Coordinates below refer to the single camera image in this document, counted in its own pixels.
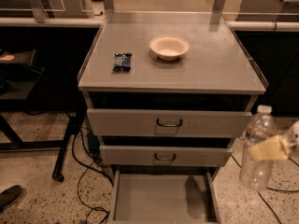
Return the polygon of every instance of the drawer front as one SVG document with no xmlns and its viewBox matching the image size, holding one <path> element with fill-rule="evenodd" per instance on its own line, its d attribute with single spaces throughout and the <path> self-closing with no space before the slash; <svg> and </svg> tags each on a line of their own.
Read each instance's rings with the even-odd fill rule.
<svg viewBox="0 0 299 224">
<path fill-rule="evenodd" d="M 96 135 L 239 137 L 250 112 L 89 109 Z"/>
<path fill-rule="evenodd" d="M 109 223 L 221 223 L 209 172 L 116 171 Z"/>
<path fill-rule="evenodd" d="M 229 148 L 101 146 L 104 164 L 222 167 Z"/>
</svg>

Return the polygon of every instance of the clear plastic bottle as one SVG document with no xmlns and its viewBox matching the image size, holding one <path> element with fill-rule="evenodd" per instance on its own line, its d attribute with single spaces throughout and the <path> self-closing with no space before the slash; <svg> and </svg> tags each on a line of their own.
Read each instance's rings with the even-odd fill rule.
<svg viewBox="0 0 299 224">
<path fill-rule="evenodd" d="M 267 188 L 273 162 L 254 161 L 249 154 L 249 147 L 277 134 L 277 125 L 271 112 L 271 106 L 259 105 L 257 113 L 251 118 L 246 128 L 240 182 L 243 186 L 257 191 Z"/>
</svg>

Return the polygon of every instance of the white bowl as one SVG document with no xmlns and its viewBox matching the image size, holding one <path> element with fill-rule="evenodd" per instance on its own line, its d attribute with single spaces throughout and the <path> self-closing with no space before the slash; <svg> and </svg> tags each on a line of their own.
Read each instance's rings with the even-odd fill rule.
<svg viewBox="0 0 299 224">
<path fill-rule="evenodd" d="M 190 45 L 185 39 L 174 35 L 161 35 L 149 43 L 150 50 L 163 60 L 174 61 L 186 54 Z"/>
</svg>

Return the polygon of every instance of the brown shoe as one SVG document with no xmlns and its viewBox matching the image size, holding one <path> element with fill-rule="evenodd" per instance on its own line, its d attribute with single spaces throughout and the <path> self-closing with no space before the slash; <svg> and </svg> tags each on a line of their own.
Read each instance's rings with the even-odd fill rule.
<svg viewBox="0 0 299 224">
<path fill-rule="evenodd" d="M 15 185 L 0 193 L 0 212 L 14 204 L 22 195 L 22 187 Z"/>
</svg>

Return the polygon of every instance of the terrazzo floor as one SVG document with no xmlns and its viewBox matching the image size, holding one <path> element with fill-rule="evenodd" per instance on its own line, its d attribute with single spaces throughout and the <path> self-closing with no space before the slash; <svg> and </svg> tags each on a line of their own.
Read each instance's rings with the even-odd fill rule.
<svg viewBox="0 0 299 224">
<path fill-rule="evenodd" d="M 67 115 L 46 113 L 28 116 L 23 113 L 3 113 L 5 119 L 24 141 L 52 140 L 62 137 L 67 123 Z M 277 118 L 279 132 L 283 133 L 299 119 Z M 87 207 L 104 207 L 110 209 L 112 186 L 102 175 L 87 171 L 72 156 L 91 165 L 93 160 L 83 148 L 86 145 L 88 124 L 82 125 L 82 136 L 71 137 L 64 161 L 64 182 L 54 181 L 51 174 L 57 159 L 57 150 L 7 152 L 0 153 L 0 189 L 20 184 L 24 188 L 22 197 L 0 214 L 0 223 L 50 223 L 68 224 L 100 223 L 104 212 L 91 211 Z M 7 139 L 1 133 L 1 143 Z M 233 144 L 233 156 L 241 163 L 244 138 L 236 139 Z M 96 163 L 92 167 L 109 173 L 108 168 Z M 240 168 L 231 158 L 221 168 L 214 180 L 221 223 L 279 223 L 269 207 L 254 191 L 239 185 Z M 299 167 L 291 161 L 275 163 L 269 183 L 273 189 L 299 189 Z M 281 193 L 267 190 L 261 195 L 277 213 L 280 223 L 299 223 L 299 192 Z"/>
</svg>

